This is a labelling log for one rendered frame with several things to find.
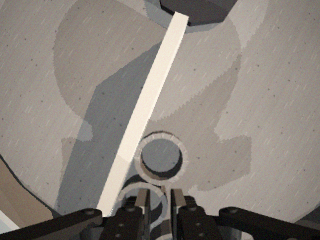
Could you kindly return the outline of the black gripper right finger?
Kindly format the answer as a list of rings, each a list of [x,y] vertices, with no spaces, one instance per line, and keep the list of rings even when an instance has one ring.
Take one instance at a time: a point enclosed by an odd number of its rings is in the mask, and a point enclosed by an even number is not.
[[[219,216],[206,215],[182,189],[171,189],[171,228],[173,240],[241,240],[242,231],[254,240],[320,240],[320,230],[238,207],[222,208]]]

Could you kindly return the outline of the grey metal ring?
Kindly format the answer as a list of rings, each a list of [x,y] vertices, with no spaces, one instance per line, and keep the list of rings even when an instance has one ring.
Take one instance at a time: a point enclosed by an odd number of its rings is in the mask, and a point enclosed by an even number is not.
[[[179,159],[176,165],[164,172],[157,172],[150,169],[143,160],[142,151],[144,146],[154,140],[154,139],[168,139],[174,142],[179,147]],[[141,143],[136,148],[135,156],[134,156],[135,168],[139,173],[140,177],[143,178],[150,184],[163,186],[163,185],[170,185],[173,182],[180,179],[180,177],[186,171],[186,167],[188,164],[188,155],[187,150],[184,147],[183,143],[179,138],[177,138],[174,134],[166,131],[155,131],[147,136],[141,141]]]
[[[149,240],[165,240],[172,237],[170,219],[163,220],[162,223],[154,227],[150,232]]]
[[[161,202],[158,205],[158,207],[151,210],[150,229],[154,228],[157,225],[159,225],[167,215],[168,201],[165,186],[150,184],[143,178],[141,178],[139,174],[133,175],[125,182],[122,190],[120,191],[117,197],[116,210],[117,208],[124,206],[126,202],[126,193],[129,192],[131,189],[138,187],[149,188],[150,190],[156,192],[156,194],[161,198]]]

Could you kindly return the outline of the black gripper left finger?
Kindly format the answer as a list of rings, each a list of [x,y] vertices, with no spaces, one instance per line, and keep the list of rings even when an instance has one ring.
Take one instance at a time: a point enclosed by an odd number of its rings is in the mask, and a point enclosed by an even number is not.
[[[138,195],[128,197],[115,216],[103,217],[101,210],[85,208],[2,233],[0,240],[69,240],[78,233],[80,240],[141,240],[141,233],[142,240],[149,240],[150,223],[150,189],[139,189]]]

